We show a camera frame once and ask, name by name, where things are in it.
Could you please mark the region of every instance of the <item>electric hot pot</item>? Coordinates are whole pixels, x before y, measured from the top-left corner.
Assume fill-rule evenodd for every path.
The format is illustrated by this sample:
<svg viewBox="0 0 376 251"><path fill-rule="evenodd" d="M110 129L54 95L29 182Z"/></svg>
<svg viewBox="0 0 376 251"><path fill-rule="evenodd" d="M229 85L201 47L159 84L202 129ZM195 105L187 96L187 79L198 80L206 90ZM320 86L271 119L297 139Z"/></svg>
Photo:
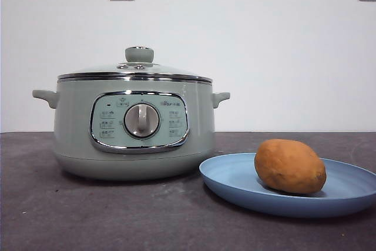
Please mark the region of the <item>electric hot pot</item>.
<svg viewBox="0 0 376 251"><path fill-rule="evenodd" d="M53 151L64 170L106 180L181 174L210 157L214 110L230 98L212 80L153 63L127 48L125 63L58 76L57 91L34 90L55 112Z"/></svg>

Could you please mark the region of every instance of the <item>countertop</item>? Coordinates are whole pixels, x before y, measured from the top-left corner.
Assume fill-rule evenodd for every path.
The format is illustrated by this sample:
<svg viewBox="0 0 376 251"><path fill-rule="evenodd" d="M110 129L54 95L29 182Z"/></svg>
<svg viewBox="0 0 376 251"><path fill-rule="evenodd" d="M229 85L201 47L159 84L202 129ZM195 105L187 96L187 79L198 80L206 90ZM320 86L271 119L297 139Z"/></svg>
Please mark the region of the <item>countertop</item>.
<svg viewBox="0 0 376 251"><path fill-rule="evenodd" d="M376 172L376 133L217 132L215 155L300 140L320 157ZM328 219L292 219L232 205L198 168L142 182L62 171L50 132L1 134L2 250L374 250L376 205Z"/></svg>

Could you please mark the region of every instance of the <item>blue plate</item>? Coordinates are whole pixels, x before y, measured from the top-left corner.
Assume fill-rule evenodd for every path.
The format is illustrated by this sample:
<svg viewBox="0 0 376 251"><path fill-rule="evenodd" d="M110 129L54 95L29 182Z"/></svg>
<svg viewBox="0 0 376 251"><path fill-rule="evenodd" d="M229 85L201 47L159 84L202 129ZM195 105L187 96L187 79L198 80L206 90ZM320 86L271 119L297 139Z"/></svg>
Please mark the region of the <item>blue plate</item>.
<svg viewBox="0 0 376 251"><path fill-rule="evenodd" d="M347 163L322 159L327 181L309 195L291 195L268 188L254 168L255 153L228 154L205 160L205 184L223 199L251 210L287 217L336 217L376 202L376 174Z"/></svg>

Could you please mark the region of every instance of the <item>chrome trim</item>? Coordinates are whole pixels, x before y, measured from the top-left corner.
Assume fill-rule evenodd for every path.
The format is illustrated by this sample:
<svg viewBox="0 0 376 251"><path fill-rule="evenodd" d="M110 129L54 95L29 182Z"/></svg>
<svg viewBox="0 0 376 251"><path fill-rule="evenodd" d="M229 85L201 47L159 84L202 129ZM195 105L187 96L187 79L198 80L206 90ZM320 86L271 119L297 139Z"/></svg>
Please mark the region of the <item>chrome trim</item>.
<svg viewBox="0 0 376 251"><path fill-rule="evenodd" d="M105 143L99 141L94 136L94 133L93 133L93 116L94 116L94 109L95 109L95 105L96 105L97 101L100 98L102 98L104 96L108 96L108 95L132 95L132 94L135 94L135 95L142 95L142 94L146 94L146 95L163 95L163 96L175 96L175 97L178 97L181 101L183 101L184 109L185 109L185 112L186 112L186 122L187 122L187 131L186 131L186 133L182 136L181 139L179 139L176 142L165 144L165 145L157 145L157 146L138 146L138 147L114 146L114 145L108 145L108 144L105 144ZM164 151L168 151L168 150L177 149L178 146L181 146L182 144L185 143L185 141L186 141L186 139L188 137L189 131L190 131L190 127L189 127L187 103L185 102L185 100L180 95L178 95L176 93L158 92L158 91L116 91L116 92L101 93L94 100L94 103L93 103L93 106L92 106L92 113L90 115L90 128L89 128L89 134L91 136L90 140L91 140L91 142L92 142L92 144L93 144L93 146L95 148L97 148L97 149L99 149L101 151L104 151L104 152L109 152L109 153L118 153L118 154L145 154L145 153L157 153L157 152L164 152Z"/></svg>
<svg viewBox="0 0 376 251"><path fill-rule="evenodd" d="M87 77L87 78L66 78L58 79L59 82L75 82L75 81L155 81L155 82L188 82L188 83L200 83L203 85L212 85L211 82L194 81L190 79L171 79L171 78L143 78L137 76L114 76L114 77Z"/></svg>
<svg viewBox="0 0 376 251"><path fill-rule="evenodd" d="M133 47L128 47L127 49L151 49L149 47L145 47L145 46L133 46Z"/></svg>
<svg viewBox="0 0 376 251"><path fill-rule="evenodd" d="M210 82L213 80L210 78L205 78L204 76L193 76L193 75L179 75L175 73L147 73L147 72L89 72L89 73L66 73L58 76L60 79L70 79L76 78L78 80L82 78L169 78L169 79L186 79L190 81L202 81Z"/></svg>

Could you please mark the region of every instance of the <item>lid rim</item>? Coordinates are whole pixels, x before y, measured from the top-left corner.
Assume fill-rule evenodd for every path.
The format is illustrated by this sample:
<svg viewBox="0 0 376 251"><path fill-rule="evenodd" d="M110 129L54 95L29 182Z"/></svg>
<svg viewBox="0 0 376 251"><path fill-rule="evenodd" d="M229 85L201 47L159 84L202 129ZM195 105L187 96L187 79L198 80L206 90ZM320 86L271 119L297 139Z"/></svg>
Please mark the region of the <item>lid rim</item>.
<svg viewBox="0 0 376 251"><path fill-rule="evenodd" d="M58 76L58 79L71 78L88 78L88 77L137 77L137 78L171 78L171 79L188 79L191 81L210 82L213 80L204 76L180 75L176 73L146 73L146 72L83 72L83 73L65 73Z"/></svg>

